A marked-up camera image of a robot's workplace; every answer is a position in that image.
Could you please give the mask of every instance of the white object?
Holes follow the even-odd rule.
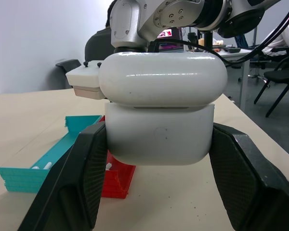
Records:
[[[215,40],[215,39],[213,39],[213,45],[214,45],[214,46],[223,45],[223,40]]]
[[[214,105],[181,109],[135,109],[106,104],[111,154],[129,165],[190,165],[211,146]]]
[[[49,170],[52,167],[52,162],[48,162],[47,165],[43,168],[44,170]]]
[[[197,107],[223,93],[227,70],[209,53],[124,52],[104,60],[99,80],[103,94],[121,105]]]
[[[106,171],[110,170],[111,167],[112,167],[112,164],[111,164],[111,163],[108,163],[108,164],[106,165]]]
[[[96,100],[104,99],[99,85],[98,63],[103,61],[91,61],[88,67],[80,66],[66,74],[68,83],[74,87],[77,96],[92,98]]]

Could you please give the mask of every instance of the wooden table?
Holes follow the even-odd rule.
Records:
[[[0,95],[0,167],[30,167],[67,132],[65,116],[103,115],[106,100],[73,90]],[[241,130],[289,180],[289,155],[224,95],[215,122]],[[0,178],[0,231],[17,230],[35,194],[6,192]],[[210,160],[184,167],[137,167],[125,200],[102,199],[97,231],[231,231]]]

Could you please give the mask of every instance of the person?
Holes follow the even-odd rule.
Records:
[[[106,28],[98,31],[86,44],[85,60],[87,62],[104,60],[114,53],[115,48],[111,45],[110,14],[116,2],[117,0],[114,0],[109,6]]]
[[[286,50],[275,49],[281,47],[289,47],[289,25],[272,43],[263,49],[263,53],[269,56],[270,60],[280,62],[288,56]]]

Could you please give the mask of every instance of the black chair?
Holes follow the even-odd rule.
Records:
[[[71,60],[66,60],[61,63],[56,64],[57,67],[60,67],[64,74],[67,72],[70,72],[71,70],[76,69],[77,67],[80,67],[81,64],[77,59],[71,59]]]
[[[258,47],[258,45],[249,46],[247,41],[246,41],[245,35],[236,36],[235,40],[236,40],[237,47],[242,48],[242,49],[254,50],[255,48]],[[267,80],[265,79],[265,77],[260,75],[260,68],[262,70],[264,70],[266,68],[266,64],[270,63],[270,62],[271,62],[271,60],[269,60],[267,58],[267,56],[264,55],[263,53],[260,53],[259,55],[256,55],[254,58],[252,58],[250,60],[250,66],[251,66],[251,68],[255,68],[256,71],[255,71],[254,75],[249,75],[249,78],[251,78],[251,79],[255,78],[257,80],[260,79],[260,80],[262,80],[263,82],[266,83]]]
[[[277,67],[275,68],[274,71],[265,72],[264,76],[268,79],[268,81],[264,85],[264,87],[261,89],[259,95],[257,96],[257,98],[254,101],[254,104],[256,104],[258,102],[258,100],[260,99],[260,97],[263,94],[264,90],[267,88],[267,86],[269,85],[269,83],[271,81],[274,82],[274,83],[287,84],[287,86],[284,89],[284,91],[281,93],[279,98],[276,100],[276,102],[273,104],[271,109],[266,114],[265,117],[268,118],[270,116],[270,114],[274,111],[276,106],[279,104],[279,102],[282,100],[282,98],[285,96],[285,94],[289,90],[289,56],[287,58],[285,58],[284,60],[282,60],[277,65]]]

